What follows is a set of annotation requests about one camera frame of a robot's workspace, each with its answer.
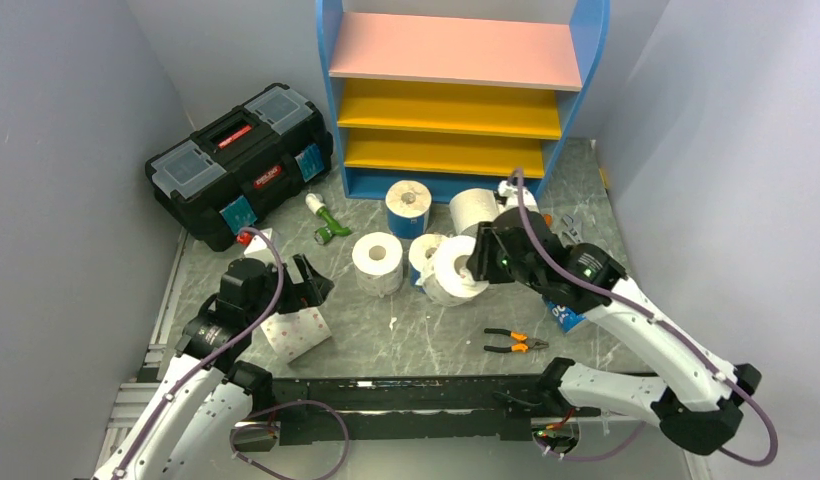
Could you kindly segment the white dotted roll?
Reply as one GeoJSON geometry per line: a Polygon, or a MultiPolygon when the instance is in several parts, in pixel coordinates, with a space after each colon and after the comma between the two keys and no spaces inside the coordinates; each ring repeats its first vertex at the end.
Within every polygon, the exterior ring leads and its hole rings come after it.
{"type": "Polygon", "coordinates": [[[404,249],[400,240],[385,232],[373,232],[356,241],[352,261],[359,288],[379,298],[399,290],[403,278],[404,249]]]}

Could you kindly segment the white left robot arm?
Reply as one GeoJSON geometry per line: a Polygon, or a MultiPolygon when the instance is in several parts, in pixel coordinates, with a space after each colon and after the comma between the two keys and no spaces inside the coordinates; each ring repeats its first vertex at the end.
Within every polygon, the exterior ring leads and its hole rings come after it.
{"type": "Polygon", "coordinates": [[[182,330],[157,390],[96,479],[188,479],[212,443],[245,418],[265,417],[276,404],[270,372],[240,360],[252,334],[271,314],[322,305],[334,284],[303,255],[293,258],[301,280],[285,266],[238,259],[216,293],[182,330]]]}

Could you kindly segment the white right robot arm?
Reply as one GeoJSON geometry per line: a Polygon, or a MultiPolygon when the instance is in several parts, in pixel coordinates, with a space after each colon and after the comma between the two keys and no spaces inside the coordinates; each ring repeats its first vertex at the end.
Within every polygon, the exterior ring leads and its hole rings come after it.
{"type": "Polygon", "coordinates": [[[475,280],[519,283],[600,326],[654,372],[645,377],[606,372],[556,357],[540,375],[537,401],[560,415],[600,408],[658,427],[697,455],[724,448],[743,419],[742,404],[762,375],[733,365],[690,339],[649,303],[624,267],[600,247],[565,246],[543,217],[512,209],[478,226],[467,262],[475,280]]]}

